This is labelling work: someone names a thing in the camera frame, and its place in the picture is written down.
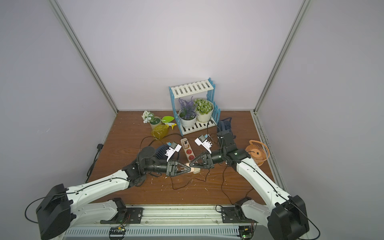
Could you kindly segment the beige red power strip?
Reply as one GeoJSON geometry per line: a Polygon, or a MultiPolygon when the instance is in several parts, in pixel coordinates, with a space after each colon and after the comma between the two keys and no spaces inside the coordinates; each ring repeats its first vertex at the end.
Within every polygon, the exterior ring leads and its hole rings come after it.
{"type": "Polygon", "coordinates": [[[184,152],[185,152],[185,154],[186,154],[188,163],[191,162],[191,161],[195,158],[195,154],[194,154],[194,152],[193,152],[193,150],[192,150],[191,144],[190,144],[190,148],[189,148],[189,149],[186,150],[186,149],[183,148],[183,150],[184,150],[184,152]]]}

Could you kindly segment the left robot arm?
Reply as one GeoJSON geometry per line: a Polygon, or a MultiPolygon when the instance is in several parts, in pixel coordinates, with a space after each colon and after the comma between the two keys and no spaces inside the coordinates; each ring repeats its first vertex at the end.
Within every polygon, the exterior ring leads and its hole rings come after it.
{"type": "Polygon", "coordinates": [[[129,165],[109,176],[69,188],[63,184],[52,187],[36,209],[41,239],[50,240],[59,236],[80,219],[77,211],[83,206],[114,192],[135,187],[144,182],[149,173],[169,177],[189,173],[191,168],[188,165],[171,160],[174,153],[174,150],[168,149],[167,158],[161,160],[156,157],[156,150],[148,146],[129,165]]]}

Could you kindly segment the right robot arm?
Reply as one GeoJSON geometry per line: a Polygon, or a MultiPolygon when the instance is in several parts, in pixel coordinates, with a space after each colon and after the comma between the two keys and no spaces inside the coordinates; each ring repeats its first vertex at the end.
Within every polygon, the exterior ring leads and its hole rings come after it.
{"type": "Polygon", "coordinates": [[[245,149],[239,149],[229,131],[217,134],[219,150],[212,151],[207,136],[195,139],[198,146],[206,149],[190,162],[190,166],[212,169],[225,162],[245,178],[262,197],[264,204],[250,198],[239,202],[244,216],[268,228],[275,240],[299,240],[310,230],[309,218],[304,200],[289,193],[274,183],[256,164],[245,149]]]}

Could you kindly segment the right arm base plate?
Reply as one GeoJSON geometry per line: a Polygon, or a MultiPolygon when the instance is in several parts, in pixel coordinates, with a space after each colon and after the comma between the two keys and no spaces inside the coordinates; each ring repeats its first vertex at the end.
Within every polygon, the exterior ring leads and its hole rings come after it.
{"type": "Polygon", "coordinates": [[[234,205],[223,207],[216,205],[215,210],[221,215],[222,222],[225,224],[242,224],[242,223],[266,223],[266,217],[263,205],[256,203],[250,197],[236,202],[234,205]]]}

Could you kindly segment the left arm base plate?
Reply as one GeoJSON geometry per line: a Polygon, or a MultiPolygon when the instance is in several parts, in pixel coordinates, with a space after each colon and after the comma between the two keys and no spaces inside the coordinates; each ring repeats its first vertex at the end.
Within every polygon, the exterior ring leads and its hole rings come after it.
{"type": "Polygon", "coordinates": [[[109,206],[116,213],[111,217],[102,218],[100,224],[140,224],[144,208],[127,207],[121,198],[108,200],[109,206]]]}

